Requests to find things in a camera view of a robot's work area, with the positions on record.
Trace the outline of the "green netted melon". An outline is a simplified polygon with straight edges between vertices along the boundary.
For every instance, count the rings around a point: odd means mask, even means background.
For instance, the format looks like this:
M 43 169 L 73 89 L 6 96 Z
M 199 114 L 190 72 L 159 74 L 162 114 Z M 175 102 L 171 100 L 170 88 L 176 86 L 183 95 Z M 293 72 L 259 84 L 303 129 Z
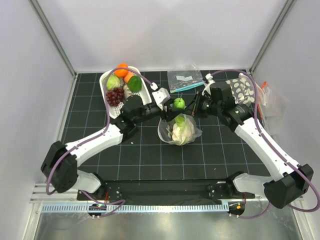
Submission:
M 182 128 L 183 126 L 184 126 L 184 124 L 185 124 L 185 117 L 184 117 L 184 115 L 183 114 L 180 114 L 180 115 L 178 115 L 178 116 L 176 116 L 175 118 L 174 118 L 174 120 L 175 120 L 175 124 L 178 126 L 178 127 L 180 127 L 180 128 Z

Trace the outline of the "white dotted zip bag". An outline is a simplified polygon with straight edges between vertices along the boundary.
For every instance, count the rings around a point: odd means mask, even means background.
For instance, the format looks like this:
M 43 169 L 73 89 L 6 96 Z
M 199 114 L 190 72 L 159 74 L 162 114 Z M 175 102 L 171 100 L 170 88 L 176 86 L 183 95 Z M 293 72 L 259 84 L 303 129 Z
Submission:
M 157 126 L 157 133 L 162 142 L 183 146 L 194 142 L 203 132 L 197 128 L 192 116 L 179 114 L 169 122 L 160 120 Z

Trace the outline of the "white cauliflower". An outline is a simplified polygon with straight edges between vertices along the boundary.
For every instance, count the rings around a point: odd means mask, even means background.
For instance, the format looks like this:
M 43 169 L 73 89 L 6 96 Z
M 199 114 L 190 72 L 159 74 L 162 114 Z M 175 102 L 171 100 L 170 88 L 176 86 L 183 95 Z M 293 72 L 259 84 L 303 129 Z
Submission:
M 185 121 L 183 127 L 178 127 L 176 124 L 173 125 L 171 139 L 175 145 L 182 146 L 191 143 L 196 137 L 194 124 L 188 119 Z

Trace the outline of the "white perforated plastic basket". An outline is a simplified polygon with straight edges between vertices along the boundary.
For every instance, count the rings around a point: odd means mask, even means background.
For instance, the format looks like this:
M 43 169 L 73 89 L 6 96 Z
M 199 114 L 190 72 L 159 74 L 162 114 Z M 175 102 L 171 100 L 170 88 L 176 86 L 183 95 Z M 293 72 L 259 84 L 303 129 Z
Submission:
M 115 71 L 114 72 L 107 71 L 107 72 L 103 73 L 99 79 L 99 84 L 100 84 L 100 89 L 101 89 L 103 101 L 108 105 L 109 116 L 113 119 L 120 115 L 121 108 L 125 104 L 126 100 L 128 100 L 128 98 L 133 95 L 139 96 L 144 105 L 149 104 L 152 101 L 150 94 L 149 94 L 149 91 L 148 91 L 148 88 L 147 88 L 147 84 L 144 81 L 144 79 L 139 75 L 140 71 L 133 66 L 128 66 L 127 70 L 129 72 L 132 72 L 134 74 L 134 76 L 140 77 L 141 82 L 142 82 L 142 88 L 139 92 L 132 92 L 128 88 L 127 83 L 125 83 L 124 78 L 118 77 L 121 80 L 121 87 L 120 88 L 124 90 L 124 97 L 123 97 L 122 101 L 119 103 L 119 105 L 115 106 L 115 107 L 109 106 L 107 99 L 106 99 L 106 93 L 108 92 L 107 87 L 106 87 L 106 82 L 111 75 L 115 75 Z

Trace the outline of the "green cucumber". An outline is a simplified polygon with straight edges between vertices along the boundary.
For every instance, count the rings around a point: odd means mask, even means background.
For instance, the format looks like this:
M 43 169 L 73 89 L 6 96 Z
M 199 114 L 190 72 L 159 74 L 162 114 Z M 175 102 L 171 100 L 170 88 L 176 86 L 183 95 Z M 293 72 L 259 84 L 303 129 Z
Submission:
M 173 106 L 178 109 L 184 109 L 186 107 L 185 100 L 182 98 L 182 96 L 178 96 L 174 101 L 173 101 Z

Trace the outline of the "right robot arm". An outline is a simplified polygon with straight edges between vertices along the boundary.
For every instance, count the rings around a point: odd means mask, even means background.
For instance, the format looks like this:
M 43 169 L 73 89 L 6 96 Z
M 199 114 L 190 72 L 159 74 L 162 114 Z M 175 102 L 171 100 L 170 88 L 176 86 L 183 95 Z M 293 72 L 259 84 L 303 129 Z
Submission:
M 258 100 L 256 87 L 244 78 L 210 81 L 184 112 L 199 118 L 218 117 L 247 143 L 268 170 L 269 176 L 235 173 L 225 185 L 230 198 L 248 192 L 264 196 L 274 207 L 282 209 L 308 189 L 315 189 L 311 183 L 314 171 L 308 164 L 300 165 L 290 157 L 260 124 L 251 110 L 251 104 Z

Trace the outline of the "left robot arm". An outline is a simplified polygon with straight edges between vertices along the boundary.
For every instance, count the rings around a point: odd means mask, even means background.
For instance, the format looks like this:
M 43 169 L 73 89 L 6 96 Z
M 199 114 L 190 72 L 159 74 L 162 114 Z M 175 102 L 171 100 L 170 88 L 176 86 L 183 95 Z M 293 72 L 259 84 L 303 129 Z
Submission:
M 80 190 L 94 200 L 101 200 L 108 192 L 106 182 L 96 173 L 79 170 L 85 161 L 107 148 L 127 141 L 138 131 L 137 124 L 154 117 L 171 121 L 183 113 L 184 109 L 174 106 L 174 99 L 169 98 L 160 104 L 143 104 L 141 97 L 130 96 L 122 106 L 116 118 L 108 118 L 107 125 L 83 138 L 68 144 L 54 142 L 41 166 L 47 178 L 46 193 L 64 193 L 69 189 Z

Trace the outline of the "blue zipper clear bag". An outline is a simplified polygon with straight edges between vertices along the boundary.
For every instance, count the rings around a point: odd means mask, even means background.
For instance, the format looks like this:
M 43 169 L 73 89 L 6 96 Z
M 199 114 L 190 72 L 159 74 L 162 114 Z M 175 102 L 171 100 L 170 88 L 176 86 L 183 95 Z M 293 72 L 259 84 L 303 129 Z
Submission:
M 194 89 L 204 85 L 204 78 L 193 64 L 181 65 L 167 71 L 168 87 L 171 94 Z

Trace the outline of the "orange zipper clear bag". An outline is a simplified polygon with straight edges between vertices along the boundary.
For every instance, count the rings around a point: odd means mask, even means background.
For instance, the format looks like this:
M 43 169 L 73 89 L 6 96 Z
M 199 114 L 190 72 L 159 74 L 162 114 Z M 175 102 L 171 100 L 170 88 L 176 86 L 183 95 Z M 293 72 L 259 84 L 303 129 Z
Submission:
M 268 82 L 256 84 L 258 92 L 258 116 L 267 133 L 276 137 L 282 127 L 289 101 L 278 93 Z

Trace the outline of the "green bell pepper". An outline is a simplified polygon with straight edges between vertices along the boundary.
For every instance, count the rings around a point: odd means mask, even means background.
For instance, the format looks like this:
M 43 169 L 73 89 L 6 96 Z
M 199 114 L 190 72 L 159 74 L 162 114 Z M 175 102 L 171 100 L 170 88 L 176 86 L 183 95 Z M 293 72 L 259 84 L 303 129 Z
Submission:
M 142 80 L 140 77 L 134 75 L 129 79 L 127 86 L 131 92 L 137 93 L 142 89 Z

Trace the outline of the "black grid mat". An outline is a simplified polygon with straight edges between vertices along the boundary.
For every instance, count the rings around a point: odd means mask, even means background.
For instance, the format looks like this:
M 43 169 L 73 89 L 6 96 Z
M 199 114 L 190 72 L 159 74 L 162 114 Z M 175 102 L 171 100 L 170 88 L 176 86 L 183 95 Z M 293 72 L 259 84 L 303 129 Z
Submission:
M 63 143 L 89 136 L 106 125 L 100 77 L 99 72 L 77 76 L 61 136 Z M 94 155 L 79 169 L 111 181 L 224 179 L 238 171 L 269 175 L 251 148 L 215 116 L 196 119 L 202 135 L 183 146 L 160 140 L 159 121 L 155 117 L 139 124 L 132 138 Z

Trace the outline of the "orange carrot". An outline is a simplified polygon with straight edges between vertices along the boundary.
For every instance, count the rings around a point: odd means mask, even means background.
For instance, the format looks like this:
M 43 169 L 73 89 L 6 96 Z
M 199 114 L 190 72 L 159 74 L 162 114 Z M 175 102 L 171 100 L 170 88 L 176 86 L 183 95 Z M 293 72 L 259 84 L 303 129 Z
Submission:
M 125 83 L 128 83 L 130 78 L 133 77 L 135 74 L 132 72 L 128 72 L 127 75 L 123 78 Z

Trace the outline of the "dark red grapes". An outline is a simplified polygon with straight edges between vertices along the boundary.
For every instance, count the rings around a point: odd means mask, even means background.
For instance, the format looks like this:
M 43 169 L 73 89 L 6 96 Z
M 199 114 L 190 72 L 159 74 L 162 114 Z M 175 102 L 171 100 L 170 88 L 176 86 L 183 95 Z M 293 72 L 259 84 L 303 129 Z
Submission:
M 106 93 L 106 101 L 110 107 L 116 107 L 124 98 L 124 90 L 122 88 L 114 88 Z

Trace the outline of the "orange tangerine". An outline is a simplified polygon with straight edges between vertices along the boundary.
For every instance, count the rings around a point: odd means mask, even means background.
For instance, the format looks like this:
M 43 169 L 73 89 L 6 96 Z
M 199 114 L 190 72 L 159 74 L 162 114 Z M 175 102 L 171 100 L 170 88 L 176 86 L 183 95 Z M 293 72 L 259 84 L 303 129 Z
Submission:
M 126 63 L 120 63 L 117 68 L 120 69 L 117 69 L 114 74 L 119 78 L 124 78 L 129 72 L 128 65 Z

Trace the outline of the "green cabbage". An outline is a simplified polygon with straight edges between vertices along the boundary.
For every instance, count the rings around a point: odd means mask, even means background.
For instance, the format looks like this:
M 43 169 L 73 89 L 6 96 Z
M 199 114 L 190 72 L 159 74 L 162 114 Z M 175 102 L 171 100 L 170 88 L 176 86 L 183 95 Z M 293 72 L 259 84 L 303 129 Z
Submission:
M 122 86 L 121 79 L 116 75 L 111 75 L 106 81 L 106 88 L 111 91 Z

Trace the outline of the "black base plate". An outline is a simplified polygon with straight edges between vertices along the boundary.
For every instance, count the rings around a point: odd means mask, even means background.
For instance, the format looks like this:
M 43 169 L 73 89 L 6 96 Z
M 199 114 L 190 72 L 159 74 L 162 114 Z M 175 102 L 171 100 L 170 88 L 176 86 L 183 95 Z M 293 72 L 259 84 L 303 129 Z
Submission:
M 226 179 L 113 180 L 106 182 L 111 202 L 124 199 L 134 206 L 196 206 L 221 200 L 254 199 L 253 193 L 237 191 Z

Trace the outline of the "aluminium front rail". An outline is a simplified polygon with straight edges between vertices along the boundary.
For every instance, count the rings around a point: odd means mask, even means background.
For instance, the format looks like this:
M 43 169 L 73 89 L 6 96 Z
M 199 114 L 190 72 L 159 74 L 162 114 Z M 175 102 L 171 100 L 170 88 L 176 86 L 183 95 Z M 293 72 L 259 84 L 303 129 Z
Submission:
M 105 207 L 90 203 L 46 203 L 42 206 L 43 213 L 188 213 L 188 212 L 228 212 L 226 202 L 214 205 L 107 205 Z

